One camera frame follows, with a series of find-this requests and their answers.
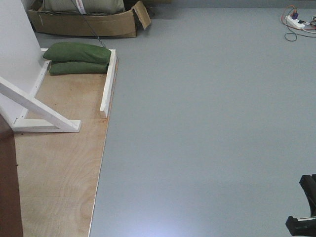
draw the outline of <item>wooden floor panel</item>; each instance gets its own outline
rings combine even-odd
[[[108,120],[99,108],[106,75],[46,76],[37,98],[80,133],[16,133],[25,237],[87,237]],[[29,113],[27,118],[39,118]]]

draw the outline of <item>dark wooden object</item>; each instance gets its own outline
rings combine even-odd
[[[0,237],[22,237],[14,133],[0,115]]]

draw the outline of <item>extension cord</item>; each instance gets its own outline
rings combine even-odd
[[[298,23],[298,19],[292,19],[291,16],[287,15],[285,17],[285,23],[288,25],[288,26],[291,26],[293,28],[296,28],[296,29],[303,29],[305,27],[304,24],[301,24],[301,23]]]

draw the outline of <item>white wooden beam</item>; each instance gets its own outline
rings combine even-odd
[[[35,84],[34,84],[32,90],[31,90],[31,92],[29,93],[29,95],[31,95],[33,97],[36,96],[36,94],[37,94],[37,92],[38,92],[38,90],[40,88],[40,85],[41,85],[41,83],[44,80],[44,77],[46,75],[46,71],[47,71],[47,67],[48,67],[49,63],[50,63],[49,60],[45,60],[44,61],[44,64],[43,64],[42,69],[41,69],[41,71],[39,73],[39,76],[36,79]],[[23,108],[23,110],[22,110],[22,112],[20,114],[20,118],[22,118],[22,119],[26,118],[26,116],[28,115],[28,112],[29,112],[29,110],[27,108]]]
[[[107,77],[105,79],[105,85],[104,85],[104,90],[103,90],[103,95],[102,95],[102,100],[101,100],[101,106],[100,106],[100,115],[102,118],[107,118],[110,112],[110,101],[111,101],[111,95],[112,95],[112,90],[114,86],[114,80],[116,77],[117,73],[117,52],[115,49],[110,49],[111,57],[110,57],[110,62],[108,66],[108,72],[107,72]]]
[[[2,77],[0,77],[0,93],[27,108],[28,110],[40,115],[47,122],[53,124],[62,131],[79,132],[80,130],[80,120],[76,121],[76,123],[73,123],[73,121],[63,117],[41,101],[37,100]]]
[[[80,120],[70,120],[80,128]],[[44,119],[18,118],[12,128],[15,132],[73,132],[62,130]]]

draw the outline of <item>open cardboard box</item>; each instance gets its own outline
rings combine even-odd
[[[171,2],[170,0],[155,0],[154,2]],[[65,36],[94,36],[89,25],[81,15],[49,14],[40,12],[41,1],[35,0],[27,10],[29,18],[37,32]],[[151,20],[141,1],[136,2],[131,9],[115,15],[85,15],[86,20],[98,36],[131,38],[136,37],[138,23],[144,29]]]

